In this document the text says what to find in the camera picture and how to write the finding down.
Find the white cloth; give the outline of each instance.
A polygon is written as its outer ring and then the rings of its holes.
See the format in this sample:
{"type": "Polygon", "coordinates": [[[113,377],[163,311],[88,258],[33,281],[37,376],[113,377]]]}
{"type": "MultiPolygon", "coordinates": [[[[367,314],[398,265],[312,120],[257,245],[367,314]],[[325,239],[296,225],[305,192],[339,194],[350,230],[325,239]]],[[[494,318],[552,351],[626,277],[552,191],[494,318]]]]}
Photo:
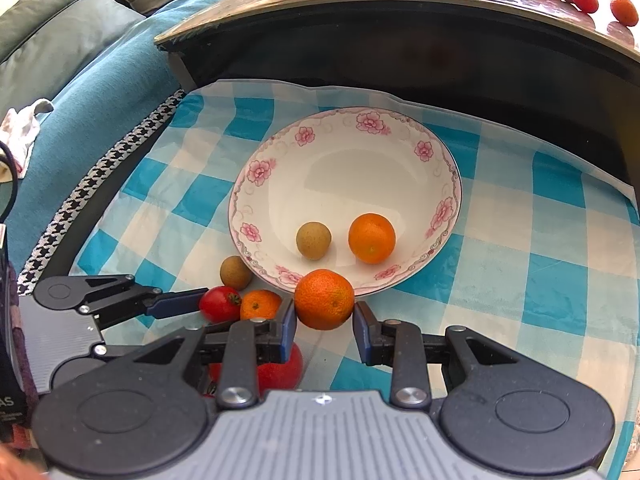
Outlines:
{"type": "MultiPolygon", "coordinates": [[[[40,123],[36,115],[51,111],[53,111],[53,105],[49,100],[38,99],[19,112],[9,108],[0,124],[0,140],[7,145],[14,156],[18,178],[24,178],[27,172],[33,143],[40,133],[40,123]]],[[[2,162],[0,162],[0,182],[11,182],[11,172],[2,162]]]]}

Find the bowl rim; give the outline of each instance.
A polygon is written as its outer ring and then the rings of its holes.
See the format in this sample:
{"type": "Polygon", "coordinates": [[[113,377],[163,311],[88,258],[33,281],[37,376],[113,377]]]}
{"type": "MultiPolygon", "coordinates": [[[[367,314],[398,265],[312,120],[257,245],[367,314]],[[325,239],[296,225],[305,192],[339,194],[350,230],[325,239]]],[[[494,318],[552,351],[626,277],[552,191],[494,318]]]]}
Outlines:
{"type": "Polygon", "coordinates": [[[226,210],[226,212],[227,212],[226,220],[227,220],[227,228],[228,228],[228,231],[229,231],[229,235],[231,236],[233,245],[236,248],[236,251],[238,251],[238,255],[240,256],[240,258],[242,258],[242,261],[249,268],[249,270],[251,270],[251,272],[254,273],[255,276],[260,278],[262,281],[266,282],[268,285],[271,285],[272,287],[276,288],[277,290],[279,290],[279,291],[281,291],[281,292],[283,292],[285,294],[290,294],[290,295],[293,296],[293,294],[295,293],[297,284],[291,285],[291,288],[287,288],[286,286],[284,286],[281,283],[279,283],[277,279],[275,279],[273,276],[267,274],[266,272],[264,274],[261,274],[260,272],[258,272],[258,269],[255,269],[255,267],[252,265],[252,263],[251,263],[250,259],[248,259],[247,255],[242,252],[242,249],[246,250],[244,243],[239,241],[239,240],[236,241],[235,238],[234,238],[234,235],[233,235],[232,219],[233,219],[233,216],[235,215],[235,211],[232,210],[234,208],[234,200],[233,200],[233,198],[234,198],[234,196],[238,195],[238,192],[240,191],[240,185],[244,182],[245,174],[246,174],[246,168],[248,167],[249,163],[252,160],[254,160],[254,158],[257,155],[257,153],[261,151],[260,149],[265,144],[265,142],[268,142],[268,140],[272,139],[274,136],[279,134],[281,131],[289,130],[289,129],[293,128],[294,126],[297,126],[302,121],[305,121],[305,120],[307,120],[309,118],[316,117],[316,116],[329,115],[332,112],[335,113],[336,110],[354,110],[354,111],[359,111],[359,112],[362,112],[364,110],[370,110],[370,111],[375,111],[375,112],[384,112],[384,113],[387,113],[387,114],[393,114],[395,116],[402,116],[402,117],[404,117],[405,119],[408,120],[408,123],[411,126],[413,126],[413,127],[417,126],[418,130],[426,130],[428,132],[428,134],[431,134],[433,137],[435,137],[438,140],[438,142],[443,146],[444,150],[446,150],[446,152],[449,153],[450,160],[453,163],[452,167],[450,167],[449,170],[452,173],[452,180],[453,180],[453,183],[454,183],[454,190],[457,188],[457,190],[458,190],[458,192],[460,194],[460,199],[458,200],[458,207],[456,208],[456,211],[455,211],[454,215],[452,216],[452,223],[450,224],[450,229],[446,228],[440,234],[440,236],[437,238],[436,242],[434,242],[434,244],[432,244],[431,249],[427,253],[423,254],[420,257],[420,259],[418,259],[416,262],[414,262],[414,263],[412,263],[410,265],[410,267],[414,266],[415,268],[411,269],[410,272],[405,272],[404,273],[405,275],[402,276],[401,278],[399,278],[398,280],[391,280],[389,283],[386,283],[385,285],[382,285],[379,288],[373,288],[373,290],[366,290],[365,292],[357,293],[356,292],[357,289],[354,288],[355,299],[359,300],[359,299],[365,298],[367,296],[371,296],[373,294],[377,294],[378,292],[383,292],[384,290],[388,290],[390,288],[393,288],[394,286],[399,285],[399,283],[402,283],[405,280],[408,280],[414,274],[417,274],[421,269],[423,269],[425,266],[427,266],[427,264],[430,263],[437,256],[437,254],[442,250],[442,248],[447,243],[447,241],[449,241],[449,238],[450,238],[450,236],[451,236],[451,234],[453,232],[453,229],[454,229],[456,223],[458,222],[458,218],[460,217],[460,209],[462,207],[462,200],[463,200],[463,189],[462,189],[462,178],[460,176],[460,168],[458,167],[458,163],[456,162],[456,159],[453,156],[453,153],[451,153],[451,150],[446,145],[446,143],[444,143],[444,141],[439,136],[437,136],[437,134],[434,133],[433,130],[431,130],[429,127],[425,126],[424,124],[422,124],[420,121],[417,121],[416,119],[414,119],[412,117],[409,117],[408,115],[406,115],[406,114],[404,114],[402,112],[397,112],[395,110],[389,110],[388,108],[363,107],[363,106],[346,106],[346,107],[331,108],[330,110],[319,111],[319,112],[317,112],[315,114],[311,114],[311,115],[305,116],[305,117],[303,117],[301,119],[298,119],[297,121],[292,122],[291,124],[288,124],[287,126],[284,126],[283,128],[279,129],[274,134],[270,135],[267,139],[263,139],[260,142],[260,144],[258,145],[258,147],[254,150],[254,152],[249,156],[247,161],[242,165],[242,168],[240,169],[240,171],[238,173],[238,176],[236,177],[236,180],[234,181],[234,184],[231,187],[231,193],[229,195],[229,202],[228,202],[227,210],[226,210]]]}

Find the gray ribbed plate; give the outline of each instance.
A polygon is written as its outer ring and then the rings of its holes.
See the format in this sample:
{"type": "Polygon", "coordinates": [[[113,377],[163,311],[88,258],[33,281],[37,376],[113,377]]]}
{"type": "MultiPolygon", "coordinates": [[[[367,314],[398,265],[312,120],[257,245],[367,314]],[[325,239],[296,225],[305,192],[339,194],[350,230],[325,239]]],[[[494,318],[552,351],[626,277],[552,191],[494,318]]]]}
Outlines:
{"type": "Polygon", "coordinates": [[[75,310],[50,310],[32,296],[20,297],[20,317],[31,375],[39,394],[49,393],[51,378],[65,361],[91,354],[103,343],[94,316],[75,310]]]}
{"type": "MultiPolygon", "coordinates": [[[[71,477],[54,471],[53,480],[71,477]]],[[[146,480],[497,480],[454,452],[424,413],[377,392],[271,392],[225,412],[204,443],[146,480]]],[[[575,480],[596,480],[594,470],[575,480]]]]}

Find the checkered tablecloth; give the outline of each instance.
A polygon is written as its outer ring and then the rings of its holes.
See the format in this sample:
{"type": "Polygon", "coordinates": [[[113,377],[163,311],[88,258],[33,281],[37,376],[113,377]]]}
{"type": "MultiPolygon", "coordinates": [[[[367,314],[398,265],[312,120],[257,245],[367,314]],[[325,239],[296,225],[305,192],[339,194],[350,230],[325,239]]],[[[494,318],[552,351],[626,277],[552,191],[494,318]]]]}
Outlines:
{"type": "MultiPolygon", "coordinates": [[[[90,235],[74,273],[132,273],[163,290],[219,285],[220,263],[236,253],[229,192],[248,157],[292,122],[353,106],[394,110],[428,126],[450,149],[463,183],[460,218],[443,250],[370,297],[375,314],[428,333],[463,324],[594,387],[616,417],[601,471],[617,478],[639,393],[640,227],[632,189],[511,128],[382,92],[219,81],[185,97],[90,235]]],[[[203,322],[199,314],[140,317],[108,329],[106,338],[140,344],[203,322]]],[[[331,332],[298,327],[302,388],[388,394],[389,369],[360,364],[350,323],[331,332]]],[[[434,394],[443,396],[438,367],[430,367],[434,394]]]]}

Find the bowl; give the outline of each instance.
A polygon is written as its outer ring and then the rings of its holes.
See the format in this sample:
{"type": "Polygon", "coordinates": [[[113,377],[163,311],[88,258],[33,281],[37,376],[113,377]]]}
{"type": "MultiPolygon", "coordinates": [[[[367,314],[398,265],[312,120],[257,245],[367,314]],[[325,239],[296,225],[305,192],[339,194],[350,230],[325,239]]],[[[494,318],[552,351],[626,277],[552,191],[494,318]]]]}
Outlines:
{"type": "Polygon", "coordinates": [[[260,145],[233,186],[229,229],[248,267],[283,292],[312,270],[330,269],[364,296],[429,263],[449,239],[461,200],[453,156],[428,128],[389,110],[338,108],[260,145]],[[369,212],[396,231],[393,253],[377,265],[357,260],[348,245],[351,223],[369,212]],[[311,221],[332,233],[316,261],[296,247],[298,229],[311,221]]]}

